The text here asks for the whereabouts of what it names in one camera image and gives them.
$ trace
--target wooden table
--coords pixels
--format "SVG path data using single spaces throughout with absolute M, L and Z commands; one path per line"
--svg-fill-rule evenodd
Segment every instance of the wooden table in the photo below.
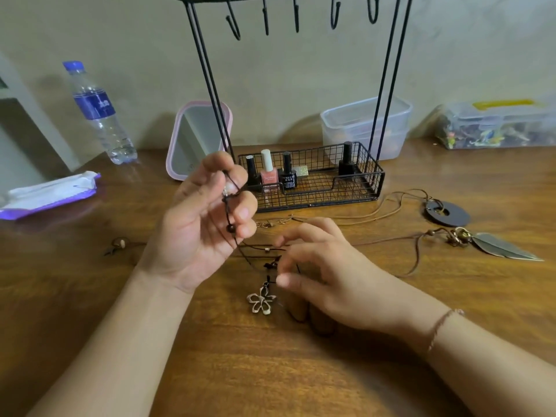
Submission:
M 147 240 L 178 186 L 166 175 L 164 157 L 144 151 L 140 164 L 117 167 L 99 156 L 85 167 L 102 173 L 96 196 L 0 223 L 1 415 L 23 415 L 112 305 L 141 252 L 102 253 L 117 236 Z M 429 241 L 407 281 L 556 364 L 556 149 L 446 151 L 430 140 L 408 140 L 383 167 L 383 193 L 426 189 L 466 209 L 469 230 L 492 232 L 546 259 L 501 259 Z M 362 215 L 375 206 L 298 213 Z M 409 200 L 393 217 L 346 227 L 346 237 L 361 242 L 435 227 L 420 209 Z M 269 242 L 280 230 L 261 230 L 252 242 Z M 410 241 L 361 249 L 392 273 L 414 261 Z M 323 338 L 281 308 L 253 315 L 245 298 L 260 285 L 242 259 L 231 258 L 198 289 L 153 416 L 468 414 L 426 364 L 388 337 L 340 328 Z

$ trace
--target round disc pendant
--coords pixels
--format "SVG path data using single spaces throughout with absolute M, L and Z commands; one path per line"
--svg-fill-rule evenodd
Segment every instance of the round disc pendant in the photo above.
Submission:
M 471 220 L 469 214 L 458 205 L 444 201 L 439 203 L 435 200 L 425 204 L 425 218 L 446 227 L 465 227 Z

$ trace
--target plastic bottle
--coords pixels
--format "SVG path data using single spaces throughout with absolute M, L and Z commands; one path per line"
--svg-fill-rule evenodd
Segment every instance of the plastic bottle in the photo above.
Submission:
M 82 62 L 64 61 L 63 65 L 70 75 L 73 99 L 94 127 L 110 160 L 118 165 L 136 160 L 137 151 L 118 121 L 105 90 L 89 80 Z

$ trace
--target jewelry rack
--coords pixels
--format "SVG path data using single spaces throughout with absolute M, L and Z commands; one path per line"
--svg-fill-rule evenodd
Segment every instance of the jewelry rack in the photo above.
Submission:
M 224 112 L 222 111 L 220 98 L 218 91 L 216 89 L 216 83 L 212 74 L 212 69 L 210 66 L 207 50 L 205 47 L 205 41 L 203 39 L 201 26 L 197 17 L 197 11 L 195 6 L 197 4 L 203 3 L 226 3 L 228 11 L 230 14 L 226 16 L 226 21 L 230 25 L 233 36 L 238 41 L 241 40 L 240 28 L 237 24 L 235 14 L 233 13 L 232 3 L 245 0 L 178 0 L 181 1 L 187 13 L 187 18 L 191 26 L 191 32 L 193 34 L 193 40 L 195 42 L 195 47 L 197 48 L 197 53 L 199 56 L 199 62 L 201 63 L 201 69 L 205 77 L 205 83 L 207 85 L 208 94 L 211 100 L 212 109 L 216 117 L 216 123 L 220 132 L 221 140 L 224 144 L 226 151 L 232 156 L 235 163 L 240 163 L 242 166 L 246 166 L 245 156 L 241 155 L 239 158 L 233 153 L 233 146 L 230 140 L 230 135 L 228 133 L 227 127 L 225 125 Z M 262 0 L 262 13 L 265 24 L 265 34 L 268 35 L 270 30 L 268 26 L 268 6 L 267 0 Z M 378 20 L 379 15 L 379 1 L 380 0 L 367 0 L 367 13 L 369 21 L 371 24 L 375 24 Z M 382 129 L 380 132 L 380 139 L 378 140 L 378 149 L 376 152 L 376 159 L 371 156 L 371 146 L 374 141 L 376 122 L 379 116 L 380 104 L 383 99 L 384 86 L 386 81 L 386 73 L 389 67 L 390 52 L 392 50 L 392 43 L 394 40 L 394 33 L 396 30 L 396 22 L 398 20 L 398 13 L 400 10 L 401 0 L 396 0 L 394 7 L 394 14 L 392 17 L 392 26 L 390 28 L 390 35 L 388 39 L 388 45 L 386 48 L 386 56 L 384 59 L 383 73 L 380 81 L 379 95 L 376 102 L 376 109 L 374 112 L 374 120 L 372 123 L 371 138 L 368 147 L 361 146 L 358 142 L 354 143 L 354 156 L 357 159 L 357 172 L 358 175 L 353 175 L 350 179 L 341 178 L 337 175 L 337 161 L 338 147 L 341 145 L 325 146 L 316 149 L 305 149 L 303 151 L 293 151 L 295 152 L 294 157 L 297 158 L 299 165 L 307 165 L 309 170 L 309 176 L 305 177 L 305 180 L 301 188 L 289 193 L 285 192 L 281 184 L 275 184 L 278 187 L 274 191 L 269 191 L 265 189 L 271 189 L 269 187 L 261 187 L 259 193 L 255 191 L 255 194 L 259 200 L 259 212 L 269 212 L 269 211 L 279 211 L 303 208 L 309 206 L 324 206 L 330 204 L 340 204 L 340 203 L 352 203 L 352 202 L 364 202 L 376 200 L 380 196 L 380 191 L 382 189 L 382 184 L 384 181 L 384 171 L 379 166 L 378 161 L 380 159 L 380 151 L 382 149 L 384 134 L 386 131 L 386 122 L 388 119 L 388 114 L 390 113 L 390 105 L 392 103 L 392 97 L 394 94 L 394 86 L 396 82 L 396 77 L 398 75 L 398 68 L 400 64 L 401 51 L 404 44 L 405 33 L 407 30 L 407 22 L 409 20 L 409 13 L 411 11 L 411 3 L 413 0 L 407 0 L 407 6 L 405 8 L 404 20 L 401 28 L 401 34 L 398 44 L 398 52 L 396 54 L 396 59 L 394 62 L 394 70 L 392 74 L 392 82 L 390 84 L 390 89 L 388 91 L 388 98 L 386 101 L 386 109 L 384 113 L 384 120 Z M 300 13 L 299 5 L 297 0 L 293 0 L 293 10 L 294 10 L 294 23 L 296 32 L 299 32 L 300 27 Z M 330 26 L 332 29 L 336 29 L 339 13 L 340 13 L 340 1 L 331 0 L 330 8 Z M 257 170 L 262 168 L 262 162 L 260 154 L 253 154 L 256 163 Z M 274 163 L 278 164 L 281 162 L 281 153 L 272 153 Z M 310 159 L 308 163 L 302 163 L 301 159 Z

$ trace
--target person's right hand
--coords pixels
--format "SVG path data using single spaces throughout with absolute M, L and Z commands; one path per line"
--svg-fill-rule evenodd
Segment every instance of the person's right hand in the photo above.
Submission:
M 301 239 L 282 255 L 276 284 L 311 302 L 344 325 L 399 336 L 426 348 L 430 332 L 449 308 L 374 265 L 351 246 L 330 218 L 312 218 L 289 228 L 276 247 Z M 323 283 L 292 273 L 296 263 L 319 266 Z

